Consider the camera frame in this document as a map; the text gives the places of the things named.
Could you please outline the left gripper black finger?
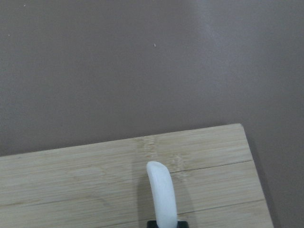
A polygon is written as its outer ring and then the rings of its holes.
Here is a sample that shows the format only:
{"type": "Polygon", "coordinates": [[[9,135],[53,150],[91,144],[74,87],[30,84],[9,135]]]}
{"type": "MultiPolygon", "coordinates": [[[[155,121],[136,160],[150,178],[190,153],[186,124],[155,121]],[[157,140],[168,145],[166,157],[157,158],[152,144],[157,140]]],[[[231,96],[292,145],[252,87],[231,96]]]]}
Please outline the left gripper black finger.
{"type": "MultiPolygon", "coordinates": [[[[147,221],[147,228],[159,228],[156,220],[147,221]]],[[[189,224],[186,221],[178,221],[176,228],[189,228],[189,224]]]]}

